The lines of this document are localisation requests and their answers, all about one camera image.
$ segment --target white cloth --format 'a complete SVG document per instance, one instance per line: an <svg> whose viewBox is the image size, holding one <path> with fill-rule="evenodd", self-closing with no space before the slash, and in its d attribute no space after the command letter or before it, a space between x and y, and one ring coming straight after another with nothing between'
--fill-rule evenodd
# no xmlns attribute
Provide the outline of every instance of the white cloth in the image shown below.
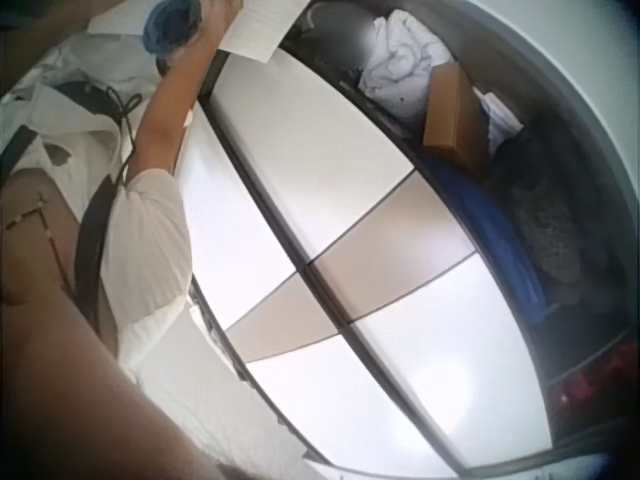
<svg viewBox="0 0 640 480"><path fill-rule="evenodd" d="M121 366L135 371L178 317L191 272L178 182L165 170L146 170L118 192L102 260Z"/></svg>
<svg viewBox="0 0 640 480"><path fill-rule="evenodd" d="M416 18L394 10L374 22L374 44L358 88L410 128L423 124L434 67L452 61L442 41Z"/></svg>
<svg viewBox="0 0 640 480"><path fill-rule="evenodd" d="M8 102L2 109L1 149L20 125L39 134L14 172L25 168L44 170L56 182L80 221L100 182L107 174L117 171L122 163L120 129L110 118L93 115L42 84L36 84L31 100ZM45 144L65 150L70 155L66 163L54 165L45 151Z"/></svg>
<svg viewBox="0 0 640 480"><path fill-rule="evenodd" d="M500 144L515 137L523 125L493 92L483 95L475 87L473 91L489 116L489 153L493 156Z"/></svg>
<svg viewBox="0 0 640 480"><path fill-rule="evenodd" d="M158 76L140 39L76 35L52 49L2 100L4 149L20 125L38 133L14 171L41 168L55 182L80 222L107 174L122 165L130 144L110 118L93 115L47 85L90 79L111 85L123 101L149 97ZM20 95L25 100L17 100ZM146 102L130 114L133 128ZM70 156L54 165L45 144ZM191 248L178 183L167 172L149 170L121 187L113 206L102 262L102 282L118 328L118 362L135 374L184 308L191 281Z"/></svg>

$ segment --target black strap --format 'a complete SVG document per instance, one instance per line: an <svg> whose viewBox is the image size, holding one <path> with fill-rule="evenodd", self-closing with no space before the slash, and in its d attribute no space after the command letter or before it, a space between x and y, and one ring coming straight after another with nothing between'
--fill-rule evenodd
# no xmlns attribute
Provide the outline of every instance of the black strap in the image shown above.
<svg viewBox="0 0 640 480"><path fill-rule="evenodd" d="M38 134L36 132L25 125L20 125L16 133L13 134L13 137L11 137L11 140L9 140L9 143L7 143L7 146L0 155L0 167L2 169L0 188L4 187L4 182L7 181L9 175L11 175L11 172L22 158L22 155L24 155L24 152L37 136Z"/></svg>
<svg viewBox="0 0 640 480"><path fill-rule="evenodd" d="M107 175L91 197L89 206L82 216L76 244L75 304L96 332L98 331L100 266L109 217L117 190L118 187Z"/></svg>

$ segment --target white sleeve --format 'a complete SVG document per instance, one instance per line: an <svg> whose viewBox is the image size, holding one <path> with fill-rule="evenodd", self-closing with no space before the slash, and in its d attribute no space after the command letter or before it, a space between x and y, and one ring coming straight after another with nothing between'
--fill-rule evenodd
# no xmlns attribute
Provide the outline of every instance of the white sleeve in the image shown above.
<svg viewBox="0 0 640 480"><path fill-rule="evenodd" d="M134 370L177 318L191 273L178 182L164 170L145 170L118 192L102 260L122 367Z"/></svg>

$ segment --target white paper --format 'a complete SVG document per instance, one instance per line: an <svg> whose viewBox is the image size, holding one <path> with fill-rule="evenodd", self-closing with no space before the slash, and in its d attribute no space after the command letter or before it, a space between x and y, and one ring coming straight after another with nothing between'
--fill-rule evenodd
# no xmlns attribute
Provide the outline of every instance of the white paper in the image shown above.
<svg viewBox="0 0 640 480"><path fill-rule="evenodd" d="M220 49L267 63L309 0L244 0Z"/></svg>

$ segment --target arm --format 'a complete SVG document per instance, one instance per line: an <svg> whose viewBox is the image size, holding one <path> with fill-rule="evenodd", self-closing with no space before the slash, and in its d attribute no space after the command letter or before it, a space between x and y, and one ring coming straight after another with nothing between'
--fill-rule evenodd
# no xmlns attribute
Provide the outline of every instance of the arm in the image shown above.
<svg viewBox="0 0 640 480"><path fill-rule="evenodd" d="M60 289L5 300L3 447L24 478L223 478L122 374Z"/></svg>
<svg viewBox="0 0 640 480"><path fill-rule="evenodd" d="M142 117L127 182L152 168L173 173L184 133L184 120L195 103L202 79L225 31L239 11L239 5L238 0L202 0L200 31L184 47L160 82Z"/></svg>

